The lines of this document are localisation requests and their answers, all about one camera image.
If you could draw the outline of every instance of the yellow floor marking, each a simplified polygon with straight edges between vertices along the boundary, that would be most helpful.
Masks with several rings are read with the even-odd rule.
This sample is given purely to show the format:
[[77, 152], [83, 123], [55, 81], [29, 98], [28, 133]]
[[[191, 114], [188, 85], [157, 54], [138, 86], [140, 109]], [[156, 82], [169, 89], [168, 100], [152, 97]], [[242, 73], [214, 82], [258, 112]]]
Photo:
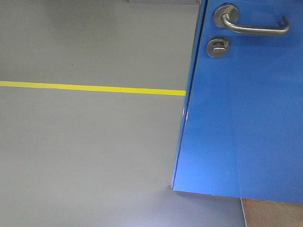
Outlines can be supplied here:
[[16, 81], [0, 81], [0, 87], [31, 87], [31, 88], [56, 88], [66, 90], [82, 90], [82, 91], [107, 91], [107, 92], [123, 92], [137, 94], [154, 94], [169, 96], [185, 96], [184, 90], [167, 90], [152, 88], [135, 88], [135, 87], [108, 87], [108, 86], [91, 86], [91, 85], [74, 85], [74, 84], [49, 84], [34, 82], [16, 82]]

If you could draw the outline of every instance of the yellow tape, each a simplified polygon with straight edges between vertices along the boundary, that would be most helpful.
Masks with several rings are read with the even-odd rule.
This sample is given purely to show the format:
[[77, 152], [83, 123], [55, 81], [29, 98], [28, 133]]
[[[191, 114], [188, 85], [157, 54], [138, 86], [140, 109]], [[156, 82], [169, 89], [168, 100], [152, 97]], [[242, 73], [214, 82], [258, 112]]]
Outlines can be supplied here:
[[169, 96], [186, 95], [186, 91], [183, 90], [166, 90], [166, 89], [134, 88], [134, 87], [108, 87], [108, 86], [74, 85], [74, 84], [48, 84], [48, 83], [16, 82], [16, 81], [0, 81], [0, 86], [56, 88], [56, 89], [66, 89], [66, 90], [82, 90], [82, 91], [107, 91], [107, 92], [123, 92], [123, 93], [154, 94], [154, 95], [169, 95]]

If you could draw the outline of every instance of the door handle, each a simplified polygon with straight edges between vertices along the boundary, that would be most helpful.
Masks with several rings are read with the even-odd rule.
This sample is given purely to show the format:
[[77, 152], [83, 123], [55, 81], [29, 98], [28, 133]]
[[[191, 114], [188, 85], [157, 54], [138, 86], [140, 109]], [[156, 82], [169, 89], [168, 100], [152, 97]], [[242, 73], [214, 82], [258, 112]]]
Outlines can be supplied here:
[[289, 22], [286, 16], [282, 16], [279, 26], [255, 26], [238, 24], [239, 10], [230, 3], [219, 6], [213, 14], [214, 23], [218, 27], [225, 27], [236, 33], [252, 34], [252, 35], [285, 35], [289, 29]]

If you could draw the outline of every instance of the brown floor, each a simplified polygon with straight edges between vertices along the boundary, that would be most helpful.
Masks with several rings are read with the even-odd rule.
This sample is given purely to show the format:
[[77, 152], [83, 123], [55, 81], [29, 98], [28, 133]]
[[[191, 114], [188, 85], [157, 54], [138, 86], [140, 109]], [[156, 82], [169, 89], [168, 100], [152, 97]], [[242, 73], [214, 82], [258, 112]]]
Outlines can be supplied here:
[[303, 227], [303, 204], [242, 199], [247, 227]]

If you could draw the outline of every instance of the lock escutcheon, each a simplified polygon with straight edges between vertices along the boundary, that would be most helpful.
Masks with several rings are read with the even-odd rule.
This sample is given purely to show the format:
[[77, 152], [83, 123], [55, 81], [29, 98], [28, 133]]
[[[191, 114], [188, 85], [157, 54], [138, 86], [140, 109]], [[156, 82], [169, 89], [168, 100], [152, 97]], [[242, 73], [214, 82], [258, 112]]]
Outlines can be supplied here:
[[229, 41], [225, 38], [215, 38], [208, 42], [206, 51], [209, 56], [219, 58], [229, 51]]

